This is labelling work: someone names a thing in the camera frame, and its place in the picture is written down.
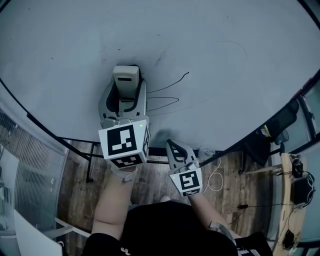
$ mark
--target floor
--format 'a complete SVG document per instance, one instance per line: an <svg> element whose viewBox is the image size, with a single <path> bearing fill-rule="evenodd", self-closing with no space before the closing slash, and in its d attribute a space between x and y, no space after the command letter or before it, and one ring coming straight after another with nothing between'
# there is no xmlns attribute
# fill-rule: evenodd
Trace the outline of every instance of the floor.
<svg viewBox="0 0 320 256"><path fill-rule="evenodd" d="M73 146L82 152L90 152L91 144L74 141ZM149 160L167 161L166 157L149 156ZM217 168L219 160L202 168L203 184L206 186L209 175ZM250 207L237 209L239 204L249 206L265 206L272 204L272 176L269 173L257 173L250 175L238 175L242 164L242 153L233 152L221 158L221 164L217 172L223 176L223 189L215 192L207 189L205 196L216 210L231 223L231 228L240 236L248 236L254 232L268 232L271 207ZM102 158L94 158L91 163L92 183L86 183L88 161L70 152L66 162L59 201L58 218L90 232L93 224L93 216L99 196L102 193L110 175L110 166ZM247 170L259 169L250 159L247 161ZM189 203L187 198L181 198L169 180L167 164L145 164L141 167L136 177L132 191L133 204L159 203L164 195L172 199L178 199ZM218 190L221 187L219 175L214 175L210 180L210 186ZM81 255L86 238L74 232L65 238L65 250L69 256Z"/></svg>

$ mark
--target white cable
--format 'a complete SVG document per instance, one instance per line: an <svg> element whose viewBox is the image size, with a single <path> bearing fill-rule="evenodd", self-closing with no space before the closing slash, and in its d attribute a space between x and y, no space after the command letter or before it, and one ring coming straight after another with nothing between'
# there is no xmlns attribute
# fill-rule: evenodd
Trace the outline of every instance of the white cable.
<svg viewBox="0 0 320 256"><path fill-rule="evenodd" d="M212 190L212 191L215 191L215 192L218 192L218 191L222 190L222 188L223 188L223 186L224 186L224 178L222 177L221 173L216 172L216 170L218 170L218 168L220 167L220 165L221 165L221 158L219 158L219 164L218 164L217 168L215 168L215 170L214 170L214 171L211 173L211 175L209 176L209 178L208 178L208 183L206 184L205 190L202 192L203 194L206 192L206 190L207 190L208 188L209 188L210 190ZM211 178L213 175L215 175L215 174L219 174L219 175L221 176L221 181L222 181L221 187L220 187L220 189L218 189L218 190L215 190L215 189L213 189L213 188L211 188L211 187L209 186L210 178Z"/></svg>

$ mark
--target metal frame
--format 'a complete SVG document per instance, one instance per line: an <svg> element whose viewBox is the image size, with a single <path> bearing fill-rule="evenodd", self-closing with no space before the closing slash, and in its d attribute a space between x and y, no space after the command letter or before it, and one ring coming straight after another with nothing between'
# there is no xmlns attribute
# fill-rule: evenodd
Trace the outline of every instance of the metal frame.
<svg viewBox="0 0 320 256"><path fill-rule="evenodd" d="M3 9L7 6L7 4L10 2L11 0L6 0L3 5L0 7L0 13L3 11ZM312 18L312 20L314 21L314 23L317 25L317 27L320 30L320 22L317 19L317 17L315 16L315 14L313 13L313 11L309 8L309 6L306 4L306 2L304 0L297 0L301 6L307 11L307 13L310 15L310 17ZM293 96L293 98L289 101L289 103L291 103L293 100L298 100L299 103L301 104L301 108L302 111L304 113L304 116L306 118L307 124L308 124L308 130L309 133L312 135L311 136L311 141L309 141L308 143L304 144L303 146L293 150L290 153L299 153L302 150L305 150L309 147L311 147L312 145L314 145L315 143L320 141L320 133L315 134L314 131L314 127L311 121L311 116L304 103L304 100L302 98L302 96L304 96L315 84L316 82L320 79L320 69L318 70L318 72L314 75L313 78L309 79L307 81L307 83L302 87L302 89L300 91L297 92L297 94L295 96ZM64 138L64 137L59 137L56 136L54 133L52 133L50 130L48 130L44 125L42 125L30 112L28 112L28 110L17 100L17 98L10 92L10 90L8 89L8 87L5 85L5 83L3 82L3 80L0 78L0 83L4 86L4 88L7 90L7 92L11 95L11 97L23 108L24 111L26 111L27 113L27 117L33 121L40 129L42 129L45 133L47 133L48 135L50 135L52 138L54 138L56 141L60 142L62 145L64 145L66 148L68 148L69 150L73 151L74 153L76 153L77 155L83 157L84 159L88 160L88 168L87 168L87 177L86 177L86 182L91 182L93 181L90 178L90 166L91 166L91 161L92 161L92 157L98 157L98 158L103 158L103 155L98 155L98 154L93 154L93 148L94 146L96 146L97 144L99 144L99 142L96 141L87 141L87 140L80 140L80 139L72 139L72 138ZM224 151L216 151L214 156L210 157L209 159L205 160L204 162L200 163L200 167L203 167L209 163L211 163L212 161L223 157L224 155L230 153L230 152L234 152L236 150L239 150L239 148L241 147L241 145L246 141L246 139L251 136L253 133L256 132L255 129L253 132L251 132L250 134L248 134L246 137L244 137L243 139L241 139L240 141L238 141L237 143L235 143L234 145L230 146L229 148L227 148ZM71 141L81 141L81 142L87 142L87 143L92 143L91 146L91 151L90 153L85 153L85 152L81 152L78 149L76 149L74 146L70 145L69 143L67 143L65 140L71 140ZM149 148L149 155L150 156L167 156L166 154L166 149L165 148ZM150 161L148 160L147 163L150 164L169 164L166 161Z"/></svg>

